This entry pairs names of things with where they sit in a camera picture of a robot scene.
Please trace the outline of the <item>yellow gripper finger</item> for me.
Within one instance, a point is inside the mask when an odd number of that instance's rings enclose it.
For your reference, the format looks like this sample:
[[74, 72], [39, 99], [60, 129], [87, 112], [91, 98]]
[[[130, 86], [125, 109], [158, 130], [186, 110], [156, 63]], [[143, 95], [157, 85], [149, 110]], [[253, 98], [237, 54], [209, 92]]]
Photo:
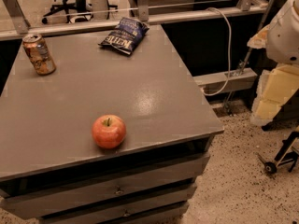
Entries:
[[264, 49], [266, 47], [268, 29], [268, 25], [262, 28], [257, 34], [249, 39], [247, 46], [253, 49]]
[[250, 122], [256, 126], [270, 123], [298, 90], [298, 64], [279, 63], [271, 71], [263, 70], [258, 80]]

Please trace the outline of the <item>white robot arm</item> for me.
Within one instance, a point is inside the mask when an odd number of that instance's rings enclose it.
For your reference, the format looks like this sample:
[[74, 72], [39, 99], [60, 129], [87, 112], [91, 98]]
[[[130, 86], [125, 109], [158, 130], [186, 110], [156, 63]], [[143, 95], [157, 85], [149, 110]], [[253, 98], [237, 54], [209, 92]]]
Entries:
[[299, 0], [287, 0], [248, 46], [265, 49], [266, 56], [277, 63], [272, 71], [262, 72], [251, 109], [250, 122], [264, 126], [299, 90]]

